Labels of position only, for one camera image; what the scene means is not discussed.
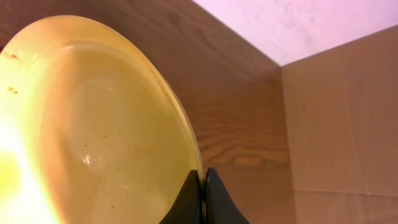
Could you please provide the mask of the yellow plate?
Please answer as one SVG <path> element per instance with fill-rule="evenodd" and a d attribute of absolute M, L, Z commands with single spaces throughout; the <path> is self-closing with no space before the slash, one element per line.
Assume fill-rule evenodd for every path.
<path fill-rule="evenodd" d="M 175 93 L 112 28 L 53 16 L 1 52 L 1 222 L 158 223 L 197 140 Z"/>

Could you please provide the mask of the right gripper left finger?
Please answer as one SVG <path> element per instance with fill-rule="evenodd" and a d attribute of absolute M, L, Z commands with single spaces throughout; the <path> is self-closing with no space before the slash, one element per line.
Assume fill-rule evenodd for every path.
<path fill-rule="evenodd" d="M 191 170 L 160 224 L 202 224 L 203 222 L 200 180 L 197 170 Z"/>

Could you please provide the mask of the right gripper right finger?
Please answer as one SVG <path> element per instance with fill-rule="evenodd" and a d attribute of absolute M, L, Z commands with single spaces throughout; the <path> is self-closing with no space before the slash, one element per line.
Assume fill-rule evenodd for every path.
<path fill-rule="evenodd" d="M 207 224 L 249 224 L 234 204 L 216 169 L 208 168 L 205 180 Z"/>

